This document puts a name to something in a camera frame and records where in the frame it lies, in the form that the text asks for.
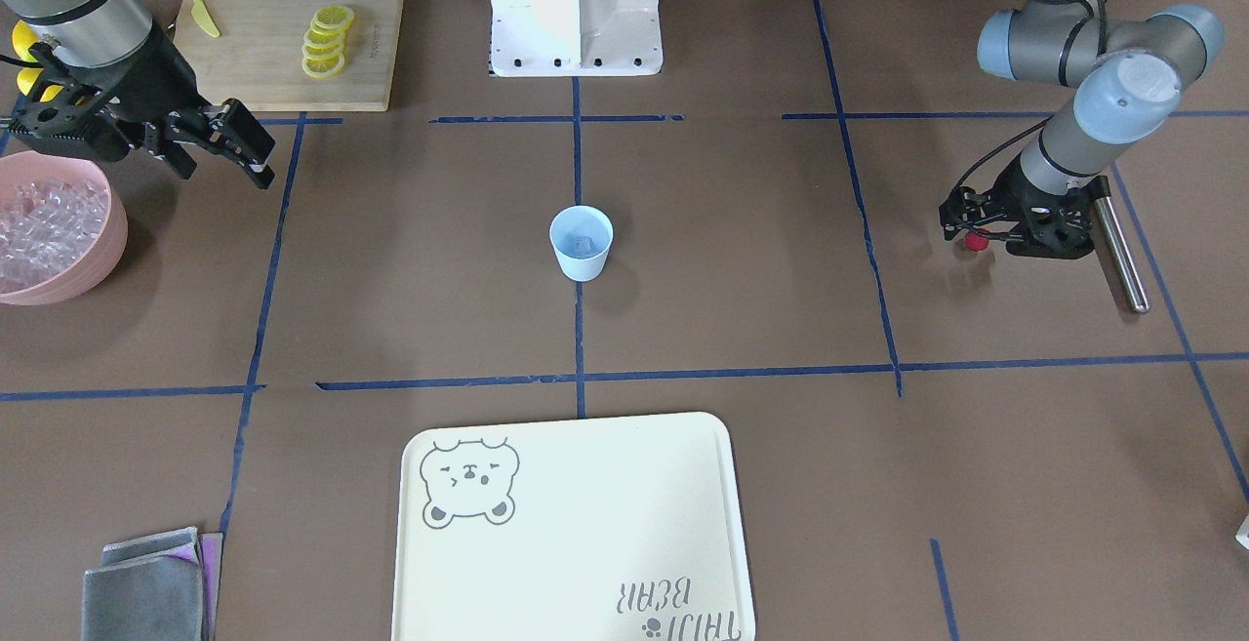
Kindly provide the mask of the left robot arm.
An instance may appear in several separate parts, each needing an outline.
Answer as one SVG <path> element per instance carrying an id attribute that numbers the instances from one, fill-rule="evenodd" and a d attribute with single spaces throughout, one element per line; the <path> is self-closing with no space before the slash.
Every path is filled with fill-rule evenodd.
<path id="1" fill-rule="evenodd" d="M 1097 250 L 1090 210 L 1105 169 L 1167 121 L 1227 45 L 1222 19 L 1203 6 L 1119 21 L 1108 1 L 1025 0 L 987 19 L 982 71 L 1070 87 L 1073 97 L 1025 130 L 1025 147 L 985 191 L 950 187 L 940 204 L 945 240 L 1055 260 Z"/>

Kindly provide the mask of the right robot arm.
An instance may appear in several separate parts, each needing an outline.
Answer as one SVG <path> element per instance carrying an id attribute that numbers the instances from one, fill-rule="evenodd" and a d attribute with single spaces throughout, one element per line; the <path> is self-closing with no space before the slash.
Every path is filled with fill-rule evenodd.
<path id="1" fill-rule="evenodd" d="M 179 177 L 189 144 L 240 166 L 255 187 L 275 175 L 272 135 L 236 99 L 209 102 L 194 67 L 141 0 L 2 0 L 31 27 L 21 66 L 37 76 L 4 129 L 42 155 L 117 162 L 146 150 Z"/>

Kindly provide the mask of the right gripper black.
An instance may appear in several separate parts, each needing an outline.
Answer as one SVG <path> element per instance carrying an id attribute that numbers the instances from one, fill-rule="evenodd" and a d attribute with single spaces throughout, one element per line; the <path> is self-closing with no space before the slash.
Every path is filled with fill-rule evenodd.
<path id="1" fill-rule="evenodd" d="M 240 100 L 210 106 L 166 32 L 147 32 L 132 54 L 100 67 L 72 66 L 45 41 L 30 54 L 44 72 L 34 99 L 9 117 L 7 131 L 31 150 L 101 164 L 144 147 L 186 181 L 197 164 L 184 145 L 196 144 L 240 166 L 259 190 L 274 182 L 272 135 Z M 62 91 L 40 102 L 47 84 Z"/>

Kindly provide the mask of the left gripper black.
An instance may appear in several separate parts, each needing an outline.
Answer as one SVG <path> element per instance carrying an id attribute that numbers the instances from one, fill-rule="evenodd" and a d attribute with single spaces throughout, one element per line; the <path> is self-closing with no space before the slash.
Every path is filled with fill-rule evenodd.
<path id="1" fill-rule="evenodd" d="M 1000 175 L 1005 191 L 975 192 L 973 187 L 954 187 L 940 204 L 940 225 L 947 241 L 955 232 L 974 231 L 990 242 L 1005 242 L 1013 256 L 1052 260 L 1078 260 L 1097 250 L 1092 237 L 1092 201 L 1079 187 L 1074 192 L 1052 195 L 1030 182 L 1020 164 L 1010 164 Z M 987 224 L 1005 217 L 1014 222 L 1010 237 L 985 230 Z"/>

